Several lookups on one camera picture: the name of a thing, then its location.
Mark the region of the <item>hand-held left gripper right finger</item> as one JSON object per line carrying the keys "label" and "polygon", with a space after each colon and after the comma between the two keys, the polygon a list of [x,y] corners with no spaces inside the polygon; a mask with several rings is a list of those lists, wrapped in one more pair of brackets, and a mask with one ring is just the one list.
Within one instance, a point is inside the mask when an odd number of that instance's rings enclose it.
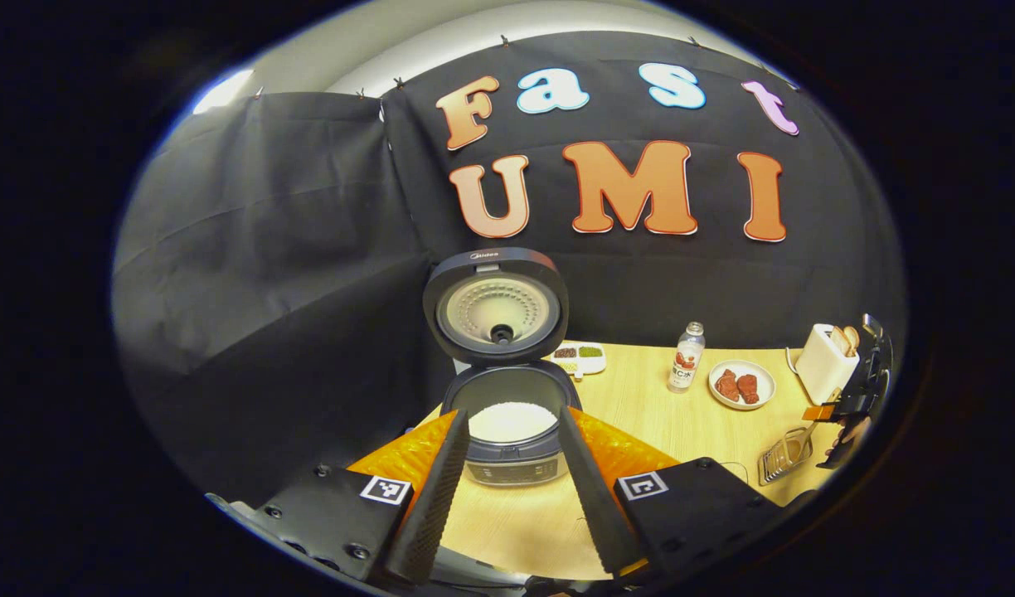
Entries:
{"label": "hand-held left gripper right finger", "polygon": [[568,405],[558,442],[600,562],[616,579],[696,574],[783,516],[715,459],[681,462]]}

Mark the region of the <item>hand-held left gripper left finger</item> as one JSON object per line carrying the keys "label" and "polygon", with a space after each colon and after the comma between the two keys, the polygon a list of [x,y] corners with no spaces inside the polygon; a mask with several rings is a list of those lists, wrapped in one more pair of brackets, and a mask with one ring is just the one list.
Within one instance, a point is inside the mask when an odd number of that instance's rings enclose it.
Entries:
{"label": "hand-held left gripper left finger", "polygon": [[469,442],[467,412],[450,411],[346,468],[318,466],[258,506],[257,524],[353,580],[424,583]]}

